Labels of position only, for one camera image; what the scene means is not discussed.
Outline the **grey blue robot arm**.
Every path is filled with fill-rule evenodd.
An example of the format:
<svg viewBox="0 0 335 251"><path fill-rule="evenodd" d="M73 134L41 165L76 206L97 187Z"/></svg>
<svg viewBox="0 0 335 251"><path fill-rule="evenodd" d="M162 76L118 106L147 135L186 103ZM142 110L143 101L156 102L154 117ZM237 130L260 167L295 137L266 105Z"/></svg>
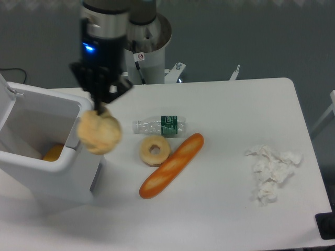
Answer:
<svg viewBox="0 0 335 251"><path fill-rule="evenodd" d="M70 69L98 115L132 88L121 75L129 25L150 24L156 15L155 1L82 1L81 58Z"/></svg>

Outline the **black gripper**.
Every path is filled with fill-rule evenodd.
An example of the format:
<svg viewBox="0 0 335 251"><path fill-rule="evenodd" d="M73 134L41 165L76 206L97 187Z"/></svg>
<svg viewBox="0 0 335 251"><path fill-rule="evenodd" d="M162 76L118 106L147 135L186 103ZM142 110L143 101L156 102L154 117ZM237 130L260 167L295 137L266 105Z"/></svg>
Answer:
<svg viewBox="0 0 335 251"><path fill-rule="evenodd" d="M88 33L88 18L81 20L81 59L70 64L79 86L89 92L94 110L101 115L103 103L110 103L132 89L121 76L121 61L126 36L99 38Z"/></svg>

